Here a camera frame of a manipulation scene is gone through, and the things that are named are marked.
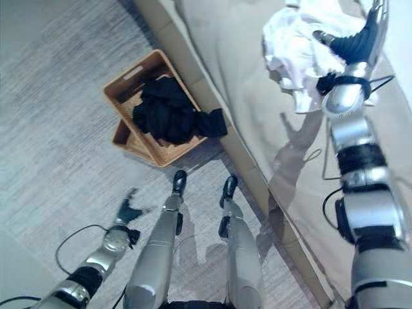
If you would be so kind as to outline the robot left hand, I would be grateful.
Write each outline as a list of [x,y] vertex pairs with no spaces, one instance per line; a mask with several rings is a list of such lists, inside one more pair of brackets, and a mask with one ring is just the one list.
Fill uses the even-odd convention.
[[122,200],[120,207],[117,210],[115,219],[113,220],[114,225],[127,226],[131,221],[149,214],[152,209],[150,208],[133,208],[132,200],[138,189],[132,187],[126,194],[125,198]]

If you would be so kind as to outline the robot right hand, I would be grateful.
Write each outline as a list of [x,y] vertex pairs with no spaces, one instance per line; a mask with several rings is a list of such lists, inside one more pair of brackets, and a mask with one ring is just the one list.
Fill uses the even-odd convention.
[[312,35],[347,65],[366,62],[375,67],[383,49],[388,21],[389,1],[373,1],[365,25],[355,35],[336,37],[320,30],[314,31]]

